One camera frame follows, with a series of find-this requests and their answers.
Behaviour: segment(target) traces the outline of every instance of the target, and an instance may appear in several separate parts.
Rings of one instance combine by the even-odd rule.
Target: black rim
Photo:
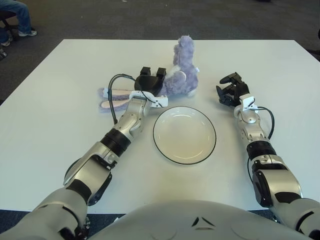
[[[215,141],[214,141],[214,145],[213,145],[213,148],[211,150],[211,152],[208,154],[208,156],[206,156],[204,159],[200,160],[200,161],[197,161],[197,162],[193,162],[193,163],[181,163],[181,162],[177,162],[177,161],[174,161],[170,158],[168,158],[166,155],[164,155],[164,153],[160,150],[160,148],[158,147],[157,143],[156,143],[156,139],[155,139],[155,126],[157,124],[157,121],[158,119],[161,117],[162,114],[164,114],[166,111],[169,111],[170,109],[174,109],[174,108],[188,108],[188,109],[193,109],[199,113],[201,113],[203,116],[206,117],[206,119],[208,119],[208,121],[210,122],[211,126],[213,127],[213,130],[214,130],[214,137],[215,137]],[[214,151],[214,149],[216,148],[216,144],[217,144],[217,133],[216,133],[216,129],[215,129],[215,126],[212,124],[212,122],[210,121],[210,119],[201,111],[193,108],[193,107],[189,107],[189,106],[174,106],[174,107],[170,107],[168,108],[167,110],[165,110],[163,113],[161,113],[157,119],[155,120],[155,123],[153,125],[153,130],[152,130],[152,136],[153,136],[153,142],[156,146],[156,148],[159,150],[159,152],[166,158],[166,159],[169,159],[171,162],[174,162],[176,164],[179,164],[179,165],[195,165],[195,164],[198,164],[198,163],[201,163],[203,162],[204,160],[206,160]]]

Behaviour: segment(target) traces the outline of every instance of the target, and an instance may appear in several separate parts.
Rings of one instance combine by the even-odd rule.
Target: person
[[[18,35],[20,37],[37,35],[37,31],[31,29],[29,10],[26,4],[15,0],[0,0],[0,10],[16,14],[19,22]],[[12,40],[12,36],[4,28],[0,27],[0,44],[7,47]]]

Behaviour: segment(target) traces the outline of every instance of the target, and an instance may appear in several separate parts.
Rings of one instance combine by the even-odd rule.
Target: gray carpet
[[[320,49],[316,0],[23,0],[34,37],[17,37],[0,61],[5,100],[62,39],[290,39]],[[255,212],[270,218],[269,211]],[[0,210],[0,233],[26,213]],[[90,215],[91,234],[117,215]]]

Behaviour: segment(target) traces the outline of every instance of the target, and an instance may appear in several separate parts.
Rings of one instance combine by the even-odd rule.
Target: sneaker
[[[24,32],[21,32],[21,31],[19,31],[19,36],[20,37],[25,37],[25,36],[35,36],[35,35],[37,35],[38,33],[37,33],[37,31],[31,31],[31,32],[29,32],[29,33],[24,33]]]
[[[8,47],[10,45],[10,43],[12,42],[12,40],[13,40],[12,36],[9,35],[8,41],[1,43],[1,45],[4,47]]]

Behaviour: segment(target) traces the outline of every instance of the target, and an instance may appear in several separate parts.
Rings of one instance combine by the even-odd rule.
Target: black cable
[[[159,104],[160,105],[160,107],[162,107],[163,108],[163,106],[158,102],[155,102],[155,101],[152,101],[151,99],[149,99],[146,95],[145,95],[145,93],[144,93],[144,91],[142,91],[142,90],[140,90],[141,91],[141,93],[143,94],[143,96],[147,99],[147,100],[149,100],[150,102],[152,102],[153,104]]]
[[[249,178],[250,178],[250,180],[251,180],[251,183],[254,183],[254,182],[252,181],[252,177],[251,177],[250,171],[249,171],[249,159],[250,159],[250,157],[248,157],[248,161],[246,162],[246,169],[248,170],[248,175],[249,175]]]
[[[271,117],[271,130],[270,130],[270,133],[269,133],[269,136],[268,136],[268,139],[270,140],[273,133],[274,133],[274,130],[275,130],[275,116],[274,114],[272,113],[272,111],[270,111],[268,108],[264,107],[264,106],[258,106],[257,109],[251,109],[251,110],[266,110],[268,111],[268,113],[270,114],[270,117]],[[249,171],[249,160],[250,160],[250,157],[248,157],[248,161],[246,162],[246,169],[248,171],[248,174],[249,174],[249,178],[251,180],[251,183],[253,183],[253,180],[252,180],[252,177],[250,175],[250,171]]]
[[[109,86],[108,86],[108,100],[109,100],[110,111],[111,111],[111,114],[112,114],[112,118],[113,118],[113,123],[114,124],[117,124],[118,120],[117,120],[117,117],[116,117],[115,108],[114,108],[114,104],[113,104],[113,101],[112,101],[112,85],[114,84],[115,80],[118,79],[118,78],[126,78],[126,79],[131,79],[133,81],[136,81],[132,76],[124,74],[124,73],[114,75],[111,78],[111,80],[109,82]]]

